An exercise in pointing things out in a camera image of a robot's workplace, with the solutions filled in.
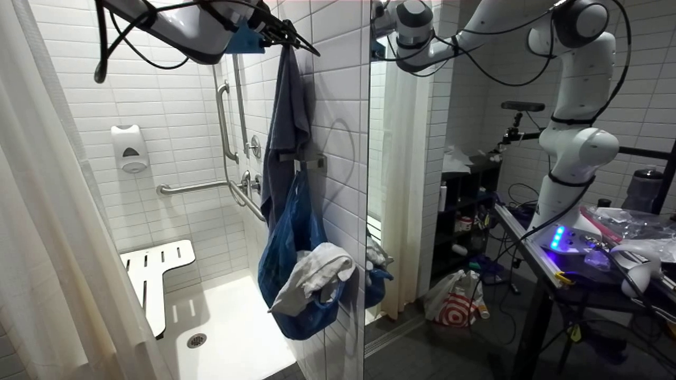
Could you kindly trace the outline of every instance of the shower floor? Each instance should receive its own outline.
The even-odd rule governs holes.
[[[189,348],[189,339],[208,339]],[[296,362],[251,277],[167,296],[161,351],[180,380],[263,380]]]

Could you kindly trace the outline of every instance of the white towel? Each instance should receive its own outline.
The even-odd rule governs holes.
[[[313,252],[303,254],[288,282],[272,301],[272,313],[299,317],[311,301],[315,291],[321,291],[321,301],[335,299],[339,280],[349,280],[356,271],[353,257],[332,243],[317,244]]]

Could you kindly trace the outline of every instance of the shower drain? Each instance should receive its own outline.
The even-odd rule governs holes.
[[[199,348],[208,342],[208,333],[194,333],[189,338],[189,348]]]

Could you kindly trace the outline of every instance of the grab bar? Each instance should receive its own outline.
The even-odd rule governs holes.
[[[266,221],[266,218],[260,213],[257,205],[246,192],[242,192],[237,186],[232,186],[231,182],[211,182],[211,183],[185,186],[185,188],[157,186],[157,192],[183,193],[183,192],[197,192],[197,190],[219,188],[219,186],[229,186],[231,192],[234,192],[260,221]]]
[[[232,68],[234,68],[234,91],[237,91],[237,106],[240,106],[240,127],[242,127],[242,143],[244,143],[244,149],[246,149],[246,156],[249,156],[249,134],[247,134],[247,119],[246,119],[246,106],[244,106],[244,98],[242,98],[242,80],[240,80],[240,61],[237,61],[237,54],[232,54]]]
[[[214,86],[217,89],[215,68],[211,69]],[[219,127],[219,140],[224,148],[224,156],[240,163],[237,152],[231,149],[229,124],[226,124],[226,110],[224,110],[224,93],[231,93],[231,86],[224,83],[215,91],[215,110],[217,110],[217,127]]]

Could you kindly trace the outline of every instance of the blue towel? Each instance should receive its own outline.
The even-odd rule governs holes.
[[[294,178],[294,161],[311,140],[311,121],[305,104],[305,82],[299,74],[294,47],[286,43],[280,57],[277,93],[263,172],[263,215],[272,229]]]

